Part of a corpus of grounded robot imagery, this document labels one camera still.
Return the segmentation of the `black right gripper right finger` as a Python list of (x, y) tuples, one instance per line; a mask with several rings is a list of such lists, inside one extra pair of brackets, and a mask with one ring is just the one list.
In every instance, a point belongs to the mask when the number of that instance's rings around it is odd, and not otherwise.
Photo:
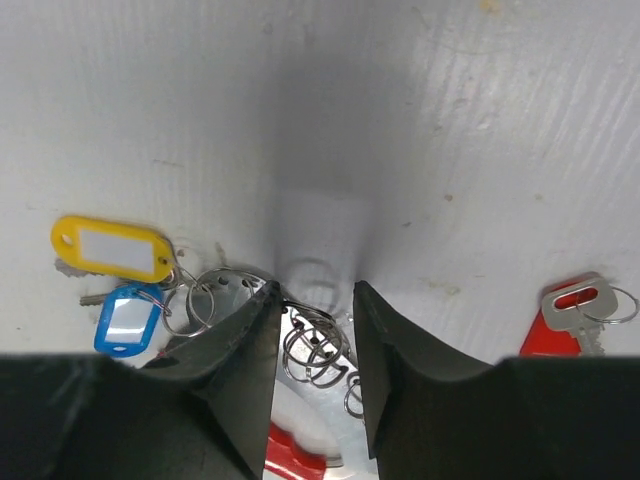
[(635, 357), (510, 357), (449, 346), (369, 283), (353, 314), (368, 452), (383, 479), (635, 479)]

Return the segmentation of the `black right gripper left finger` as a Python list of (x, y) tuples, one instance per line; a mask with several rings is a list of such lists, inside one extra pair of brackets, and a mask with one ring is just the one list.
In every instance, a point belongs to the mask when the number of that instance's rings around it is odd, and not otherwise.
[(282, 306), (268, 282), (141, 369), (94, 354), (3, 356), (2, 477), (260, 478)]

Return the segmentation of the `metal keyring holder red handle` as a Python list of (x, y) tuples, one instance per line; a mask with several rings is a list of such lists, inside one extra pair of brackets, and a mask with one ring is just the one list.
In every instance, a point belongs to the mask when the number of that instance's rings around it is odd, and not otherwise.
[[(268, 278), (221, 267), (193, 275), (177, 265), (162, 282), (171, 334), (162, 355), (228, 318)], [(375, 479), (366, 447), (360, 378), (348, 336), (317, 307), (283, 295), (279, 360), (263, 476)]]

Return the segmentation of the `red tag key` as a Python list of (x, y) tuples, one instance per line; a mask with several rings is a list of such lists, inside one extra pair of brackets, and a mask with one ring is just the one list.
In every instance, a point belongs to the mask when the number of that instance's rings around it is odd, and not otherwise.
[(520, 347), (526, 357), (603, 356), (600, 336), (634, 320), (639, 299), (591, 271), (543, 289), (539, 311)]

